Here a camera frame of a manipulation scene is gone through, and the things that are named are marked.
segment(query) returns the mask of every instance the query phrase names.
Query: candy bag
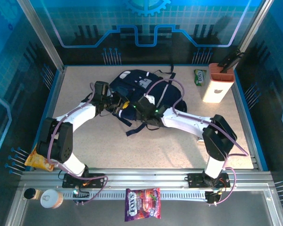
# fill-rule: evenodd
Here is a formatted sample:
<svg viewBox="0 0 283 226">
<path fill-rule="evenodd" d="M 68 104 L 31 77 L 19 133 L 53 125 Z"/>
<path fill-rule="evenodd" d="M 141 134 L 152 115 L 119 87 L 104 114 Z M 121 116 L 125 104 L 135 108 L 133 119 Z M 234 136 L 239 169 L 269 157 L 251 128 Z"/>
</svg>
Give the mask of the candy bag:
<svg viewBox="0 0 283 226">
<path fill-rule="evenodd" d="M 202 86 L 202 83 L 204 82 L 204 76 L 207 74 L 206 70 L 194 70 L 195 73 L 195 79 L 194 82 L 196 86 Z"/>
<path fill-rule="evenodd" d="M 126 189 L 125 221 L 155 217 L 160 219 L 160 188 Z"/>
<path fill-rule="evenodd" d="M 53 171 L 54 165 L 49 164 L 46 158 L 37 153 L 36 147 L 33 152 L 27 157 L 24 165 L 40 168 L 49 172 Z"/>
</svg>

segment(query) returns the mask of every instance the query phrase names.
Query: small jar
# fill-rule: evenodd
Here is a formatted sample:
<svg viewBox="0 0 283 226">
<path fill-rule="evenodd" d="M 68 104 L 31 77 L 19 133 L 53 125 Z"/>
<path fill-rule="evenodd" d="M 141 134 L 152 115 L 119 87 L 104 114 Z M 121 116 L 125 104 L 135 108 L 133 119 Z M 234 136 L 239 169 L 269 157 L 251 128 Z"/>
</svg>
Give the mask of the small jar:
<svg viewBox="0 0 283 226">
<path fill-rule="evenodd" d="M 37 189 L 34 189 L 34 188 L 28 188 L 24 192 L 24 197 L 26 199 L 40 200 L 42 194 L 43 194 L 43 191 L 41 191 L 41 190 L 37 190 Z"/>
</svg>

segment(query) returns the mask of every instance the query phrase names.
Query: beige table surface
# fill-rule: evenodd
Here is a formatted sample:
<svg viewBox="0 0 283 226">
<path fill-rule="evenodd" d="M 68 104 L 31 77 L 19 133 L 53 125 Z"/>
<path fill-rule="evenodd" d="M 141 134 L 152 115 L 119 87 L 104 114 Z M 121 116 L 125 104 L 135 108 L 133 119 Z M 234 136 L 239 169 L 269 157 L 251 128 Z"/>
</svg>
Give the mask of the beige table surface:
<svg viewBox="0 0 283 226">
<path fill-rule="evenodd" d="M 224 116 L 238 136 L 238 143 L 248 151 L 232 91 L 219 104 L 208 104 L 200 98 L 200 87 L 194 84 L 194 69 L 205 67 L 175 66 L 176 79 L 185 88 L 184 100 L 188 112 L 199 116 Z M 169 71 L 169 66 L 69 66 L 60 90 L 54 117 L 63 115 L 80 103 L 89 93 L 89 83 L 112 82 L 122 71 L 140 69 L 155 72 Z M 134 122 L 127 127 L 116 117 L 109 115 L 89 120 L 74 133 L 74 154 L 90 168 L 204 168 L 208 154 L 204 145 L 196 142 L 196 136 L 187 132 L 160 128 L 149 131 L 144 128 L 138 134 L 126 136 L 125 132 L 138 127 Z M 231 153 L 240 153 L 234 146 Z M 236 169 L 252 169 L 250 157 L 232 157 L 228 166 Z"/>
</svg>

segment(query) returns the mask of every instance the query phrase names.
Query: glass panel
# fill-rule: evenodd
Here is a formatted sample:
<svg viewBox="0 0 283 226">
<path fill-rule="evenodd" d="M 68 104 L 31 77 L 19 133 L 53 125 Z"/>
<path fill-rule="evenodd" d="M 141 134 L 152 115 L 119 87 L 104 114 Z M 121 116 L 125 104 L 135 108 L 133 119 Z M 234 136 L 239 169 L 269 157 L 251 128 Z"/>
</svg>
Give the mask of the glass panel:
<svg viewBox="0 0 283 226">
<path fill-rule="evenodd" d="M 236 68 L 242 89 L 269 169 L 283 170 L 283 0 L 274 1 L 246 54 Z"/>
<path fill-rule="evenodd" d="M 32 0 L 66 65 L 218 62 L 239 45 L 260 3 Z"/>
<path fill-rule="evenodd" d="M 55 74 L 17 1 L 0 1 L 0 225 L 27 155 L 11 148 L 31 151 Z"/>
</svg>

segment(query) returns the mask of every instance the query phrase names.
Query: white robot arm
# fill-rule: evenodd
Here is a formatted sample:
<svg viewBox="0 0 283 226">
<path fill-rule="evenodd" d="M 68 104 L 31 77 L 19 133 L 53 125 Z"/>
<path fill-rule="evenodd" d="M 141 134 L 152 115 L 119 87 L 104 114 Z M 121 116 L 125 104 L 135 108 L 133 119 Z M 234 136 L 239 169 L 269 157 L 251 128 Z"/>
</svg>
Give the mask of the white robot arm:
<svg viewBox="0 0 283 226">
<path fill-rule="evenodd" d="M 59 116 L 56 119 L 47 118 L 42 126 L 40 139 L 37 145 L 37 153 L 47 157 L 49 143 L 52 133 L 58 122 L 63 120 L 55 135 L 54 143 L 50 153 L 50 159 L 57 164 L 61 164 L 63 169 L 77 177 L 88 177 L 88 167 L 80 162 L 72 152 L 73 133 L 86 121 L 96 117 L 102 110 L 106 109 L 115 114 L 126 108 L 128 102 L 117 93 L 109 92 L 108 84 L 99 82 L 96 84 L 95 95 L 92 101 L 82 101 L 75 110 Z M 201 117 L 178 110 L 172 107 L 162 106 L 159 109 L 149 102 L 144 96 L 135 106 L 138 112 L 138 120 L 150 125 L 161 127 L 172 127 L 186 132 L 192 133 L 204 140 L 206 145 L 209 160 L 204 169 L 203 179 L 212 187 L 219 180 L 219 175 L 222 171 L 224 162 L 233 147 L 233 143 L 228 140 L 223 134 L 208 125 L 217 124 L 227 134 L 236 140 L 235 133 L 231 130 L 224 118 L 220 115 L 211 117 Z"/>
</svg>

